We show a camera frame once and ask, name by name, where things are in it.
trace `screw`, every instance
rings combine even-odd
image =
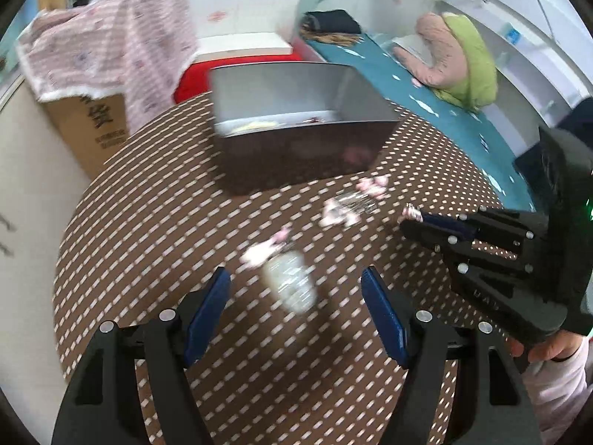
[[[101,326],[99,326],[99,331],[102,333],[108,333],[115,327],[113,321],[103,321]]]
[[[478,329],[485,334],[490,334],[492,332],[492,325],[487,323],[486,321],[481,321],[478,325]]]
[[[420,310],[416,313],[416,319],[422,323],[428,323],[432,320],[432,313],[426,310]]]
[[[158,318],[161,321],[171,321],[175,315],[175,310],[163,310],[159,313]]]

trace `cardboard box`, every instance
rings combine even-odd
[[[122,95],[92,100],[70,97],[43,104],[62,139],[70,146],[81,167],[94,179],[105,162],[128,137]]]

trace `pink pillow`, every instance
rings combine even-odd
[[[440,15],[422,15],[416,22],[416,32],[431,49],[434,67],[427,66],[400,47],[393,49],[393,54],[414,77],[425,85],[440,89],[454,87],[467,77],[467,59],[463,49]]]

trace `human hand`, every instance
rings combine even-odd
[[[530,363],[533,363],[534,361],[570,358],[579,349],[583,339],[584,337],[580,334],[560,330],[543,343],[534,346],[527,355],[527,359]],[[525,346],[522,343],[509,337],[508,344],[511,349],[511,356],[516,358],[523,355]]]

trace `blue gripper pad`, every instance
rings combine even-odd
[[[231,276],[229,273],[220,268],[215,272],[213,279],[213,282],[212,280],[209,282],[209,287],[205,290],[206,296],[188,328],[183,353],[186,368],[189,368],[204,356],[214,329],[218,321],[220,321],[221,314],[230,297]]]
[[[427,224],[440,227],[443,230],[459,233],[466,241],[473,241],[476,237],[476,228],[449,216],[439,214],[428,214],[422,212],[422,220]]]
[[[367,268],[362,272],[361,288],[387,356],[395,359],[400,367],[407,368],[410,356],[405,350],[405,329],[389,303],[385,283]]]

